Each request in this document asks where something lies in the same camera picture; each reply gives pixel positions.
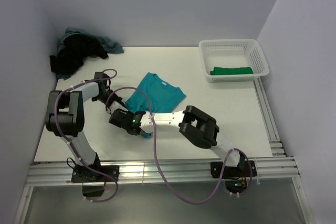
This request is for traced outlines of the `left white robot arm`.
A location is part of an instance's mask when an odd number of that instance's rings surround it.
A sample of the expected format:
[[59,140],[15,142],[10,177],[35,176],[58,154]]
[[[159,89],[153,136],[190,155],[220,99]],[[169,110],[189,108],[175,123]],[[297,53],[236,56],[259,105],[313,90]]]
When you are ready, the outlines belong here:
[[100,101],[107,106],[106,111],[112,113],[112,106],[125,108],[122,98],[113,94],[109,69],[96,72],[92,80],[84,80],[81,84],[64,91],[54,90],[49,93],[45,127],[55,136],[61,138],[69,147],[74,158],[68,158],[68,166],[72,168],[74,183],[116,182],[119,175],[118,166],[102,166],[84,132],[84,102]]

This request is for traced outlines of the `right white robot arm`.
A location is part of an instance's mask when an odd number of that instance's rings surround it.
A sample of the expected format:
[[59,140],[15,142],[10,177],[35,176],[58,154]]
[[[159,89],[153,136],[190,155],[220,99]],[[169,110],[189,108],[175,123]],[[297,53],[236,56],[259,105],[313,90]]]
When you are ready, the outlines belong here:
[[130,112],[113,106],[109,123],[125,130],[130,135],[149,138],[157,131],[181,133],[198,148],[211,150],[221,160],[227,158],[223,178],[241,178],[251,174],[244,155],[235,150],[232,143],[219,132],[216,119],[195,106],[170,113]]

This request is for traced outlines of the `teal t-shirt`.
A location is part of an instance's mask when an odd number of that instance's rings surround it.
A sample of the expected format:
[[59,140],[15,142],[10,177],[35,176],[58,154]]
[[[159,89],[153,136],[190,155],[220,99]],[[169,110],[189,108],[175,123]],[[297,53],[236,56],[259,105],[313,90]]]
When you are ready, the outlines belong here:
[[162,80],[155,73],[147,73],[137,89],[126,100],[125,105],[132,113],[149,111],[170,113],[186,98],[179,87]]

